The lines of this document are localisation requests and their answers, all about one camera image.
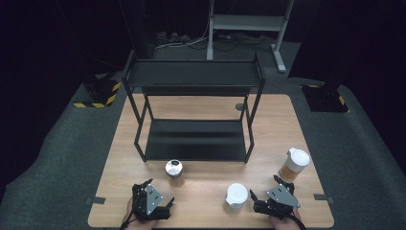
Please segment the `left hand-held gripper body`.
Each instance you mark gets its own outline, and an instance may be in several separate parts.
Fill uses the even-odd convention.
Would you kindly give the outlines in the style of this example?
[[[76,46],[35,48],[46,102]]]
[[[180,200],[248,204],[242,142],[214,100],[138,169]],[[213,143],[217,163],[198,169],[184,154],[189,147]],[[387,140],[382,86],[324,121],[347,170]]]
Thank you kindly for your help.
[[[139,221],[170,218],[170,210],[160,206],[164,197],[151,184],[144,190],[141,185],[135,184],[132,187],[132,198],[132,213]]]

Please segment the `glass jar with silver lid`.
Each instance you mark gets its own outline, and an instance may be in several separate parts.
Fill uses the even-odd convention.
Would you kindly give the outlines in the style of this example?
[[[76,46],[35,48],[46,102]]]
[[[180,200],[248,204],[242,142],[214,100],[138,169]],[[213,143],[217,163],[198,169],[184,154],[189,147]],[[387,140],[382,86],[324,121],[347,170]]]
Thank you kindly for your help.
[[[166,164],[165,170],[167,176],[169,177],[169,183],[171,186],[181,187],[184,184],[183,164],[179,160],[170,160]]]

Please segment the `black power strip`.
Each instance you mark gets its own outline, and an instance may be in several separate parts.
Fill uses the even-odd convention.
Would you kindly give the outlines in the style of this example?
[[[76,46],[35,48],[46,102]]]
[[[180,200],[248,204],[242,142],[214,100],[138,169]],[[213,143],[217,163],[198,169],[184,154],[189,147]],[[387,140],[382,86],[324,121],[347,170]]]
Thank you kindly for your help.
[[[191,41],[192,39],[186,35],[179,35],[177,32],[168,34],[167,32],[160,32],[156,35],[156,45],[168,45],[168,44],[183,44]]]

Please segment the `glass jar with white lid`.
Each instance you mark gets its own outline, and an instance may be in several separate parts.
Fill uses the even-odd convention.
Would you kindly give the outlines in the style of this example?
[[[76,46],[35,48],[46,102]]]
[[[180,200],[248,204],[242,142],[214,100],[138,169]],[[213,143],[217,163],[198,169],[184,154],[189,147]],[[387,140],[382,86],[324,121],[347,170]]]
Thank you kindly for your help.
[[[240,212],[248,198],[247,189],[240,183],[231,184],[227,191],[223,204],[223,209],[227,214],[237,214]]]
[[[286,159],[279,170],[279,175],[284,181],[292,182],[309,163],[310,157],[306,151],[291,148],[286,153]]]

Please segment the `black two-tier metal rack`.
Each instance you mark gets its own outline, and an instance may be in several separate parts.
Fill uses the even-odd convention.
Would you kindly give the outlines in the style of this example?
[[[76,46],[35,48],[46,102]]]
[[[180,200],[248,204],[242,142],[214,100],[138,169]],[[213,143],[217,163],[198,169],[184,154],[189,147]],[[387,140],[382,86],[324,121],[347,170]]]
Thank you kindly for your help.
[[[246,163],[265,82],[257,57],[164,60],[131,54],[122,83],[138,124],[134,146],[141,159]]]

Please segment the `person's left hand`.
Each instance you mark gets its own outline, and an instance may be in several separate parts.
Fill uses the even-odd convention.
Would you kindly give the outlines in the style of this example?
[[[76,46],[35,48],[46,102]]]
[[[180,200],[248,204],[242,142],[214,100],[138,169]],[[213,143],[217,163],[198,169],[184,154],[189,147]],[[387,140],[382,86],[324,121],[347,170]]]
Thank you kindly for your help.
[[[138,218],[132,213],[132,201],[133,198],[131,197],[127,202],[126,213],[123,217],[120,230],[152,230],[158,221],[139,221]]]

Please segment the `grey metal stand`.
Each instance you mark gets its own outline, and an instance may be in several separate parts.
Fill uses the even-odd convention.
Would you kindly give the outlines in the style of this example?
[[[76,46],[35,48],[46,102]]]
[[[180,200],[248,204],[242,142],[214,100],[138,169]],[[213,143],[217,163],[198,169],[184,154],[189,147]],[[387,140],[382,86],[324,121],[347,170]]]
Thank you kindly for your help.
[[[206,59],[214,58],[215,30],[277,32],[278,37],[276,39],[276,42],[271,45],[271,51],[273,53],[279,72],[285,73],[286,67],[282,60],[280,48],[294,2],[295,0],[287,0],[287,6],[284,15],[282,16],[264,16],[215,14],[214,0],[210,0],[209,35]]]

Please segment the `yellow-black striped stand base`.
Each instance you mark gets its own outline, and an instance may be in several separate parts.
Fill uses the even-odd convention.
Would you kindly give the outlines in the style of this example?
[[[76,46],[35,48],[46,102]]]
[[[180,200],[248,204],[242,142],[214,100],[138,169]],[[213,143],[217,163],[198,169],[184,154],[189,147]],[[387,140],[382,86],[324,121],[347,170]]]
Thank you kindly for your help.
[[[302,85],[301,88],[312,112],[349,112],[344,98],[337,90],[327,92],[321,85]]]
[[[77,108],[108,107],[115,101],[120,86],[121,83],[118,80],[107,77],[85,81],[73,98],[73,106]]]

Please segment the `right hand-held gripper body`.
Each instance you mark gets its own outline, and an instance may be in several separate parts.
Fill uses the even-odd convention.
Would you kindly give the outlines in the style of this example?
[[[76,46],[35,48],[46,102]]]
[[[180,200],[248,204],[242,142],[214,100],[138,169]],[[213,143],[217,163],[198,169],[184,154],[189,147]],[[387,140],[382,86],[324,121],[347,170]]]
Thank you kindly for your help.
[[[290,216],[294,208],[301,207],[294,193],[289,193],[282,184],[266,193],[268,195],[267,200],[259,200],[254,203],[256,213],[283,219]]]

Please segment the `person's right hand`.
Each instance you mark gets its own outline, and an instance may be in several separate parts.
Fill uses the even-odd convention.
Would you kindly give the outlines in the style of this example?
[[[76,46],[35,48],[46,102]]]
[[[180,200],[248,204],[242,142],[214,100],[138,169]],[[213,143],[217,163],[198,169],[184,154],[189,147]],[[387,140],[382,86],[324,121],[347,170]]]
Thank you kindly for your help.
[[[270,216],[268,219],[275,230],[301,230],[298,223],[291,218],[279,219]]]

